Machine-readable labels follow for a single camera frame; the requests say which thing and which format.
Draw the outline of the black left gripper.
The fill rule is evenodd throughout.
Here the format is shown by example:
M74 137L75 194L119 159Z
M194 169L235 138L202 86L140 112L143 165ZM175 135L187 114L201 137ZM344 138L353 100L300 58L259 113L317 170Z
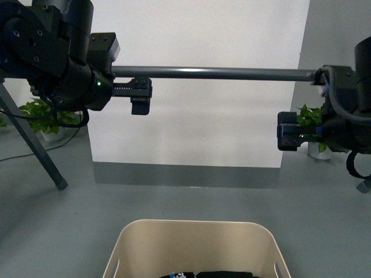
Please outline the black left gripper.
M148 115L152 97L152 80L149 78L133 78L128 83L114 83L115 75L90 68L92 80L83 97L85 108L101 111L114 97L131 97L132 115Z

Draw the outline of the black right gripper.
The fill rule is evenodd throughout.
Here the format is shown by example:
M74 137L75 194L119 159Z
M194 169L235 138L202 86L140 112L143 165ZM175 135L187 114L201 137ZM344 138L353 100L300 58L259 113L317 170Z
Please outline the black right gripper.
M333 152L351 150L351 123L334 112L321 112L322 138ZM320 142L321 128L316 118L295 112L278 114L277 140L280 151L297 151L304 142Z

